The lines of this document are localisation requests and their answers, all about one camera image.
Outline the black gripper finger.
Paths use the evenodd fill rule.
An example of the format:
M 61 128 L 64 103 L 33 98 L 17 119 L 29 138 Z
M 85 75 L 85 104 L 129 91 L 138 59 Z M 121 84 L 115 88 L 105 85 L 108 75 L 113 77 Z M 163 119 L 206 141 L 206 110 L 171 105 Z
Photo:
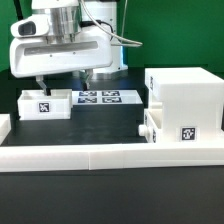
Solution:
M 41 87 L 41 89 L 43 90 L 45 96 L 50 96 L 51 95 L 50 89 L 44 83 L 43 76 L 36 76 L 36 82 Z
M 89 70 L 86 70 L 86 78 L 85 78 L 85 82 L 84 82 L 84 91 L 87 91 L 90 87 L 90 81 L 92 79 L 92 76 L 93 76 L 93 69 L 89 69 Z

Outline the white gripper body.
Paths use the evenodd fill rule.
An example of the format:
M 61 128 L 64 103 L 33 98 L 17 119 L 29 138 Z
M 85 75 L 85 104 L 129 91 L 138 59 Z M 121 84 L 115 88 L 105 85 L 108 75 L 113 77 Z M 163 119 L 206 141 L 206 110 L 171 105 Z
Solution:
M 109 38 L 79 33 L 73 43 L 47 43 L 44 37 L 15 38 L 10 46 L 10 67 L 16 78 L 108 67 L 112 64 Z

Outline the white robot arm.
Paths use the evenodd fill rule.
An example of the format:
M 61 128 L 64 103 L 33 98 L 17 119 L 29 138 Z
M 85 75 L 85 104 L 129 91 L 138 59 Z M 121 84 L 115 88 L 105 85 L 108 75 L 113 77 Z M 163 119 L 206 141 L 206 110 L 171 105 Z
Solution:
M 31 0 L 25 18 L 13 0 L 18 21 L 11 26 L 10 69 L 17 78 L 34 77 L 45 94 L 43 77 L 83 71 L 82 88 L 98 73 L 124 67 L 116 32 L 118 0 Z

